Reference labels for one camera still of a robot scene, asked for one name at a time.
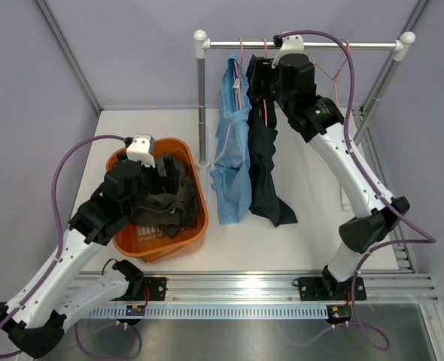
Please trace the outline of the pink hanger of green shorts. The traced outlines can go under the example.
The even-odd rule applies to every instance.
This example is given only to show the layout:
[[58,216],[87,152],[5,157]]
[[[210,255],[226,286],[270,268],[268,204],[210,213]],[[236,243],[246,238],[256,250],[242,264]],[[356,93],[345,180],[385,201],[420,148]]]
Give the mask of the pink hanger of green shorts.
[[339,92],[338,92],[338,80],[339,77],[348,63],[348,60],[344,58],[342,64],[339,66],[338,70],[334,75],[331,75],[321,64],[316,62],[316,59],[312,56],[312,54],[308,54],[309,60],[314,64],[316,68],[318,68],[328,79],[332,80],[333,82],[333,90],[334,90],[334,100],[337,106],[339,106]]

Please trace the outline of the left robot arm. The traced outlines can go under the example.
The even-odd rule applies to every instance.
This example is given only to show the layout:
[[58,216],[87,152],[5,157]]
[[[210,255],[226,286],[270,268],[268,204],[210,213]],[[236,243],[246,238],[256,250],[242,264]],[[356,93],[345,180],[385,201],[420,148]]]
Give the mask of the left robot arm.
[[143,272],[127,260],[115,262],[106,274],[70,296],[65,290],[149,195],[175,194],[179,177],[167,156],[154,166],[121,160],[105,173],[103,182],[70,219],[61,248],[15,297],[0,302],[0,330],[21,352],[35,359],[46,356],[66,331],[101,304],[148,295]]

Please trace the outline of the dark navy shorts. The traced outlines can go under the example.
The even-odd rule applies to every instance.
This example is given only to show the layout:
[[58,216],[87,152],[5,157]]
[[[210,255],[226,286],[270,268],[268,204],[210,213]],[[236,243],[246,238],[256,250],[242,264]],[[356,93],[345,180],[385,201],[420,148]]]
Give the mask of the dark navy shorts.
[[270,220],[275,227],[295,224],[298,222],[297,216],[294,210],[278,197],[272,178],[275,140],[278,134],[275,129],[277,119],[274,103],[267,100],[269,125],[265,127],[263,116],[260,116],[261,101],[250,98],[249,101],[251,110],[247,124],[252,197],[249,210],[256,216]]

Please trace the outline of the olive green shorts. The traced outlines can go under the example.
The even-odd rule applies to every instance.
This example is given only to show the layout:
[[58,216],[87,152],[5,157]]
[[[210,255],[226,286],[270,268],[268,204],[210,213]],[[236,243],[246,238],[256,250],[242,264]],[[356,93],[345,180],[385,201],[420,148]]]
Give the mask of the olive green shorts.
[[170,153],[157,156],[155,162],[162,176],[166,176],[165,161],[172,161],[178,172],[176,194],[149,195],[129,218],[136,226],[153,226],[165,236],[174,238],[182,229],[194,228],[199,215],[199,200],[195,181],[185,164]]

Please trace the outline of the pink hanger of navy shorts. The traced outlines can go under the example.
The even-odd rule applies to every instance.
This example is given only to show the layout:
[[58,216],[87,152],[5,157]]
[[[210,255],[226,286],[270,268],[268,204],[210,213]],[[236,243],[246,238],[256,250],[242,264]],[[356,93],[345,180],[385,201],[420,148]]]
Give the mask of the pink hanger of navy shorts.
[[267,94],[266,94],[266,86],[264,83],[265,75],[266,75],[266,67],[268,65],[267,55],[268,55],[268,47],[267,40],[262,38],[263,47],[264,47],[264,55],[263,60],[260,60],[258,68],[257,68],[257,80],[259,82],[259,100],[262,104],[262,110],[260,111],[260,116],[263,116],[265,127],[269,125],[268,120],[268,110],[267,110]]

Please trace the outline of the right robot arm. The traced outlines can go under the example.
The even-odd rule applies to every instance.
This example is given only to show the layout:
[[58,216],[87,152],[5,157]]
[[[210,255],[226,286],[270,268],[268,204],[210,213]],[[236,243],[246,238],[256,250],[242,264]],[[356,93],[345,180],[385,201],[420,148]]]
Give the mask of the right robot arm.
[[338,299],[351,292],[363,256],[399,223],[409,210],[379,183],[348,133],[336,103],[316,93],[315,66],[304,54],[279,60],[255,57],[249,69],[250,97],[277,102],[290,126],[323,158],[344,189],[354,217],[339,227],[342,244],[321,276],[322,290]]

